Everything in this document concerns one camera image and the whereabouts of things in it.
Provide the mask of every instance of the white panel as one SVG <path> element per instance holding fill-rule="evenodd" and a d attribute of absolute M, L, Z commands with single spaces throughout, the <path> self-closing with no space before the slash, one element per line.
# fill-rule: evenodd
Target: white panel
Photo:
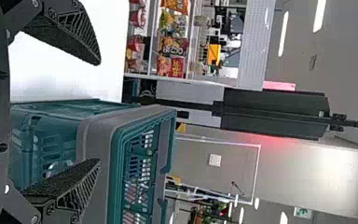
<path fill-rule="evenodd" d="M 242 36 L 238 88 L 262 91 L 276 0 L 249 0 Z"/>
<path fill-rule="evenodd" d="M 212 105 L 213 101 L 223 101 L 224 91 L 224 85 L 204 84 L 197 80 L 187 83 L 161 80 L 157 84 L 156 96 L 162 100 Z"/>

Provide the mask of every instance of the sign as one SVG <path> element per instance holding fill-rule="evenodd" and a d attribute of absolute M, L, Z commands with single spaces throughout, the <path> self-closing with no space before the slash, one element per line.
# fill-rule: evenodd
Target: sign
<path fill-rule="evenodd" d="M 312 219 L 312 210 L 306 209 L 306 208 L 296 207 L 294 216 L 295 217 L 306 218 L 306 219 Z"/>

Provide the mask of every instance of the snack bag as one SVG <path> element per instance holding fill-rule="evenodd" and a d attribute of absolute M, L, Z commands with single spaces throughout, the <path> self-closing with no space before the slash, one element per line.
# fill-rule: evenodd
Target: snack bag
<path fill-rule="evenodd" d="M 175 37 L 185 37 L 187 29 L 187 16 L 172 15 L 163 9 L 159 18 L 159 28 L 162 32 L 171 33 Z"/>
<path fill-rule="evenodd" d="M 142 61 L 140 59 L 127 60 L 128 68 L 134 72 L 140 72 L 142 70 Z"/>
<path fill-rule="evenodd" d="M 172 23 L 171 30 L 175 37 L 185 37 L 187 30 L 187 17 L 184 15 L 176 15 L 175 21 Z"/>
<path fill-rule="evenodd" d="M 130 11 L 130 24 L 137 28 L 145 28 L 146 10 L 144 7 L 141 7 L 136 11 Z"/>
<path fill-rule="evenodd" d="M 171 15 L 166 9 L 162 9 L 161 17 L 159 18 L 159 30 L 167 31 L 172 26 L 172 23 L 175 21 L 175 17 Z"/>
<path fill-rule="evenodd" d="M 188 0 L 161 0 L 161 6 L 188 16 Z"/>
<path fill-rule="evenodd" d="M 187 38 L 162 37 L 159 43 L 159 51 L 166 57 L 171 55 L 185 57 L 188 46 L 189 42 Z"/>
<path fill-rule="evenodd" d="M 173 57 L 171 58 L 171 72 L 169 77 L 184 77 L 185 71 L 185 58 L 184 57 Z"/>
<path fill-rule="evenodd" d="M 146 4 L 146 0 L 130 0 L 131 4 L 135 4 L 135 5 L 145 5 Z"/>
<path fill-rule="evenodd" d="M 141 35 L 132 35 L 128 42 L 127 48 L 136 52 L 141 52 L 144 41 Z"/>
<path fill-rule="evenodd" d="M 171 72 L 171 59 L 159 55 L 157 58 L 157 75 L 167 77 Z"/>

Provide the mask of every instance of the red package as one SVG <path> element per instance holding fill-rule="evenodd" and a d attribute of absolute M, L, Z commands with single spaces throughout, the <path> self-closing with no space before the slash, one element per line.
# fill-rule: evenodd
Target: red package
<path fill-rule="evenodd" d="M 167 77 L 171 72 L 171 59 L 159 55 L 157 58 L 157 75 Z"/>
<path fill-rule="evenodd" d="M 128 68 L 134 72 L 140 72 L 142 70 L 142 62 L 139 59 L 129 59 L 127 60 Z"/>
<path fill-rule="evenodd" d="M 161 6 L 188 16 L 188 0 L 161 0 Z"/>
<path fill-rule="evenodd" d="M 130 23 L 131 25 L 144 29 L 146 25 L 146 10 L 144 7 L 139 8 L 136 11 L 130 12 Z"/>
<path fill-rule="evenodd" d="M 130 0 L 130 3 L 136 5 L 144 5 L 146 4 L 146 0 Z"/>
<path fill-rule="evenodd" d="M 169 77 L 183 78 L 185 72 L 185 58 L 174 57 L 171 58 L 171 72 Z"/>
<path fill-rule="evenodd" d="M 143 43 L 144 41 L 140 35 L 132 35 L 127 48 L 136 52 L 141 52 Z"/>

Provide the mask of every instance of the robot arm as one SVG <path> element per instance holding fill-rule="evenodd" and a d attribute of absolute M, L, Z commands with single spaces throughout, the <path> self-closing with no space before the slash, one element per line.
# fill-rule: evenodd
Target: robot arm
<path fill-rule="evenodd" d="M 101 63 L 101 54 L 90 18 L 77 0 L 0 0 L 0 222 L 11 216 L 18 220 L 14 223 L 36 224 L 42 219 L 40 212 L 7 180 L 11 137 L 7 47 L 19 31 L 94 65 Z"/>

